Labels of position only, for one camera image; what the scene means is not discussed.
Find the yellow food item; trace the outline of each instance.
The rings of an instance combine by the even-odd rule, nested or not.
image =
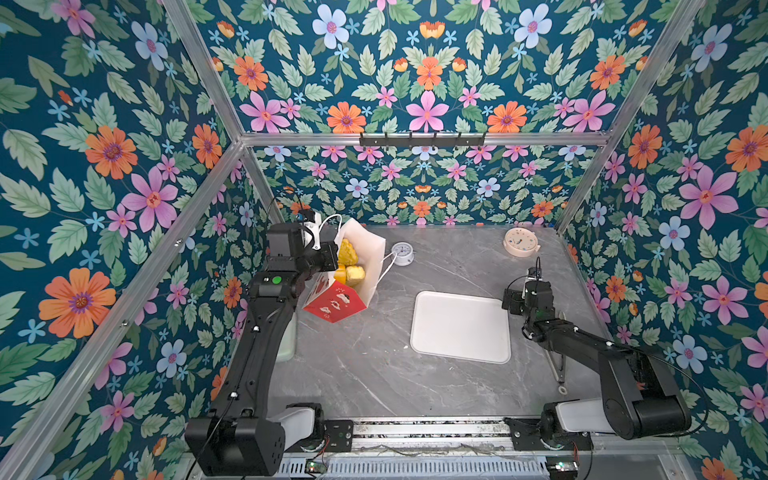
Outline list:
[[[339,265],[338,270],[333,272],[333,279],[341,283],[342,285],[346,285],[346,267],[343,265]]]
[[[357,263],[355,247],[346,238],[341,241],[339,248],[339,265],[355,265]]]
[[[366,271],[361,266],[348,266],[346,268],[346,284],[355,286],[366,278]]]

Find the gray marble tabletop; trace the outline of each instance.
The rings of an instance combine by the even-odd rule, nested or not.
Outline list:
[[[326,417],[538,415],[546,402],[587,399],[599,392],[596,373],[568,363],[558,393],[545,351],[510,322],[511,359],[503,365],[422,355],[410,347],[415,296],[423,290],[501,299],[504,288],[534,265],[502,246],[507,227],[371,227],[394,243],[413,245],[415,260],[394,266],[369,308],[338,323],[300,311],[296,355],[275,366],[270,414],[293,402],[319,402]],[[544,280],[568,320],[602,335],[600,320],[560,237],[536,228]]]

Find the orange flower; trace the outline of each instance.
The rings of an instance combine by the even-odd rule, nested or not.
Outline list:
[[[763,280],[768,282],[768,272],[763,274]],[[758,300],[765,300],[760,304],[760,311],[768,318],[768,284],[760,282],[755,285],[755,297]]]
[[[551,201],[545,200],[540,204],[535,204],[532,213],[534,217],[546,217],[552,213],[553,208],[554,204]]]
[[[333,127],[334,134],[361,134],[366,124],[366,118],[361,113],[357,105],[350,107],[341,101],[338,107],[334,105],[328,110],[328,126]]]
[[[624,300],[624,293],[626,291],[627,286],[624,285],[624,280],[617,276],[612,276],[605,287],[605,293],[608,294],[608,298],[616,303]]]
[[[139,161],[136,156],[136,146],[130,138],[125,138],[125,132],[115,127],[114,130],[102,125],[98,128],[98,137],[88,135],[85,139],[88,148],[85,157],[92,164],[96,164],[96,171],[105,177],[110,175],[115,180],[120,180],[124,174],[133,171],[131,165]]]
[[[467,68],[467,61],[464,58],[456,57],[451,63],[451,68],[453,71],[464,71]]]
[[[194,128],[195,136],[192,137],[192,146],[197,149],[197,159],[205,167],[211,169],[219,163],[221,157],[221,145],[217,133],[205,125],[197,125]]]
[[[214,377],[214,389],[210,391],[210,401],[214,401],[219,396],[221,387],[224,386],[224,377],[227,376],[227,367],[223,366],[219,369],[218,374]]]
[[[576,250],[576,247],[569,243],[568,252],[571,254],[571,257],[573,257],[574,262],[578,263],[578,250]]]
[[[227,282],[227,288],[224,289],[224,305],[228,308],[234,308],[240,302],[240,294],[243,292],[243,283],[236,276],[230,278]]]
[[[419,25],[419,31],[424,38],[439,38],[445,33],[445,24],[443,22],[422,22]]]
[[[648,164],[652,164],[659,153],[656,149],[661,148],[661,137],[659,137],[659,127],[646,125],[642,130],[632,137],[632,145],[629,147],[631,159],[629,163],[636,168],[644,169]]]
[[[440,83],[442,67],[438,65],[437,58],[427,57],[422,60],[422,64],[416,69],[419,76],[416,81],[423,86],[425,90],[432,90],[435,85]]]
[[[219,27],[219,31],[227,38],[232,38],[235,36],[235,27],[232,26],[230,23],[226,22],[218,22],[216,23],[217,27]]]
[[[739,137],[728,144],[730,153],[725,156],[725,163],[733,164],[733,169],[741,172],[746,168],[754,172],[760,168],[761,161],[768,161],[768,126],[757,125],[753,131],[747,127],[739,132]]]
[[[69,335],[73,327],[75,338],[91,335],[94,323],[101,325],[109,312],[105,305],[114,303],[114,288],[107,285],[109,279],[102,272],[91,278],[87,268],[69,270],[69,281],[57,276],[45,286],[45,292],[54,299],[40,302],[40,319],[56,319],[48,331],[60,338]]]
[[[717,458],[705,458],[701,475],[707,480],[736,480],[736,475]]]
[[[632,26],[629,27],[629,36],[637,37],[643,30],[645,30],[645,25],[648,25],[648,22],[645,20],[638,20],[633,23]]]
[[[293,204],[290,206],[290,211],[294,215],[298,215],[301,210],[306,210],[307,208],[310,208],[307,204],[300,204],[299,202],[293,202]]]
[[[404,58],[400,58],[399,60],[395,60],[395,70],[397,71],[406,71],[408,70],[408,61]]]
[[[235,64],[235,75],[239,75],[237,80],[251,90],[264,90],[266,84],[270,83],[270,78],[264,73],[264,66],[258,61],[254,63],[253,57],[238,57]]]
[[[58,91],[58,96],[61,99],[61,101],[63,101],[64,103],[66,103],[70,107],[74,107],[74,103],[72,102],[72,97],[70,97],[67,92],[65,92],[63,90],[59,90]]]
[[[520,127],[525,125],[528,121],[528,117],[523,117],[528,110],[523,105],[518,106],[518,102],[507,102],[505,108],[504,105],[497,106],[493,115],[488,117],[488,125],[492,134],[510,134],[520,131]]]
[[[426,202],[418,202],[415,207],[413,207],[413,213],[417,216],[424,218],[427,215],[429,215],[429,209],[430,206]]]
[[[168,437],[163,437],[160,440],[157,440],[157,443],[154,444],[154,447],[152,448],[152,455],[159,456],[165,451],[165,446],[168,444]]]
[[[611,55],[606,58],[605,61],[598,63],[598,66],[594,68],[594,72],[590,75],[589,79],[592,80],[592,88],[597,90],[605,90],[617,81],[619,81],[619,75],[624,73],[624,69],[627,66],[624,64],[624,56]]]

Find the paper bag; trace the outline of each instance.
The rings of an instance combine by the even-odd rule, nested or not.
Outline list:
[[[349,219],[339,228],[336,235],[336,247],[341,247],[343,239],[349,240],[359,258],[357,264],[366,271],[366,278],[352,288],[333,278],[333,272],[318,273],[316,284],[307,298],[304,309],[331,323],[368,308],[376,291],[379,275],[384,261],[386,240],[370,233],[357,220]]]

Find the beige alarm clock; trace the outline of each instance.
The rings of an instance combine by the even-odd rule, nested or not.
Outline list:
[[[541,245],[530,230],[513,228],[504,235],[504,248],[514,257],[529,257],[538,252]]]

